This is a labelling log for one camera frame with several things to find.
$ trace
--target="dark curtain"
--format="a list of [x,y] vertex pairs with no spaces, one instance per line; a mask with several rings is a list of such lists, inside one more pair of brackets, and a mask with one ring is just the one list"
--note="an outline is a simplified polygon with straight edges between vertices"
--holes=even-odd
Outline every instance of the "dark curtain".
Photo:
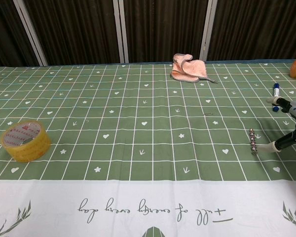
[[24,0],[49,65],[119,63],[111,0]]
[[207,60],[296,58],[296,0],[219,0]]
[[124,0],[130,62],[199,58],[208,0]]
[[0,66],[38,66],[12,0],[0,0]]

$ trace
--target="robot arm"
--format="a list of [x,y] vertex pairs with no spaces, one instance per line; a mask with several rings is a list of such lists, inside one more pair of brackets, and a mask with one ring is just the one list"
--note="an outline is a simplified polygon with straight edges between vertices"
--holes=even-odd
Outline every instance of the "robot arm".
[[[290,113],[296,119],[296,101],[289,102],[282,97],[271,97],[267,99],[268,103],[282,107],[282,112]],[[258,146],[259,152],[280,152],[282,149],[296,143],[296,126],[293,132],[271,142],[267,145]]]

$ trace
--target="white star print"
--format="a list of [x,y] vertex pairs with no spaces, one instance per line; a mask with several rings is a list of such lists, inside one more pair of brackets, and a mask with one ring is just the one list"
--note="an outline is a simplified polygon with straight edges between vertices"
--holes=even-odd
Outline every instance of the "white star print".
[[101,168],[100,167],[96,167],[95,169],[94,169],[94,171],[97,173],[97,172],[100,172],[101,171]]

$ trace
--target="grid pattern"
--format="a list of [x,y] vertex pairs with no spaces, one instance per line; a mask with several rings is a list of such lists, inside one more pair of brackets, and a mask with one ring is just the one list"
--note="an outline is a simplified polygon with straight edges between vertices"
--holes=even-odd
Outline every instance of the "grid pattern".
[[207,64],[218,81],[173,80],[172,65],[0,67],[0,136],[41,121],[52,145],[18,163],[0,146],[0,179],[296,180],[296,145],[251,154],[294,130],[266,98],[275,82],[296,100],[290,64]]

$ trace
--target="packing tape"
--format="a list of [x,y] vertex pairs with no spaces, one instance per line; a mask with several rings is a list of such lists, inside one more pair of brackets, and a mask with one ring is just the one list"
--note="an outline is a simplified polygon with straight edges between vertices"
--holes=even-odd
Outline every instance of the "packing tape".
[[50,147],[50,139],[43,125],[36,121],[25,121],[10,127],[0,139],[1,145],[19,162],[40,158]]

